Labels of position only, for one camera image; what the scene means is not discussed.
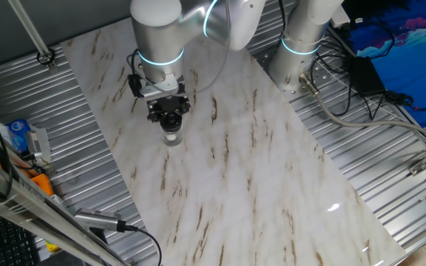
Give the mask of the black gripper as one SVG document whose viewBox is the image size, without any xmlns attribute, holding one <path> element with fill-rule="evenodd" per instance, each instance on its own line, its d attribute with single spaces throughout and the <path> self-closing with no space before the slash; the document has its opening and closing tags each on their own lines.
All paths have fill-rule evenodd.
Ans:
<svg viewBox="0 0 426 266">
<path fill-rule="evenodd" d="M 178 113 L 180 118 L 190 111 L 190 101 L 186 96 L 166 96 L 151 100 L 148 105 L 147 119 L 157 123 L 166 113 Z"/>
</svg>

